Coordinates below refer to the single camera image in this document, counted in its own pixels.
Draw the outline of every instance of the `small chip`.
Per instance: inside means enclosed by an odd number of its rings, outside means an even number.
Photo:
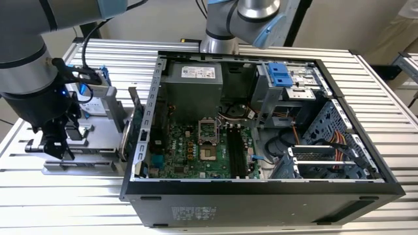
[[[184,173],[184,167],[175,166],[175,173]]]
[[[159,169],[157,168],[151,168],[149,169],[149,176],[152,178],[157,178],[157,174],[159,174]]]
[[[216,147],[215,146],[201,146],[200,147],[200,160],[201,161],[215,161],[216,160]]]

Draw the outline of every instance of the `white wall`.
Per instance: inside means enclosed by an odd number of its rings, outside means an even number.
[[[79,37],[83,37],[80,27],[75,27],[75,29],[77,31]],[[72,28],[42,34],[42,38],[52,57],[64,56],[75,37],[76,33],[73,32]]]
[[[116,16],[103,26],[101,36],[109,39],[179,42],[201,39],[205,19],[195,0],[149,0],[131,12]]]
[[[406,0],[314,0],[296,47],[355,49],[363,52]],[[149,0],[103,27],[109,39],[177,42],[204,37],[205,19],[195,0]]]
[[[295,47],[366,52],[406,0],[314,0]]]

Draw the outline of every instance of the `barcode label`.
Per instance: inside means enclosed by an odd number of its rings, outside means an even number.
[[[212,67],[189,67],[181,68],[181,77],[184,78],[208,78],[215,79],[215,68]]]

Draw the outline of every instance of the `aluminum table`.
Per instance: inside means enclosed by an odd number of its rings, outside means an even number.
[[[105,65],[117,99],[132,106],[128,87],[147,102],[159,50],[197,51],[195,43],[91,40],[91,66]],[[81,64],[80,44],[64,60]],[[347,50],[240,46],[241,55],[322,59],[358,119],[403,185],[406,196],[342,227],[151,229],[119,200],[121,177],[42,175],[44,160],[24,152],[33,133],[20,119],[0,144],[0,233],[16,234],[418,234],[418,120],[366,64]]]

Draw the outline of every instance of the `green circuit board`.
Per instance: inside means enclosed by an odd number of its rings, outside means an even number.
[[[201,127],[201,135],[212,136],[213,128]],[[248,148],[253,152],[253,141],[249,129],[241,129],[241,138],[247,147],[243,147],[244,161],[247,162]],[[157,171],[157,176],[152,178],[164,179],[229,179],[229,158],[227,149],[225,128],[219,128],[219,142],[216,146],[199,145],[197,143],[197,125],[180,126],[171,124],[168,134],[168,145],[164,155],[164,164]],[[212,150],[211,155],[215,159],[201,160],[200,151]],[[259,179],[259,168],[253,162],[253,170],[249,172],[249,164],[247,164],[248,178]]]

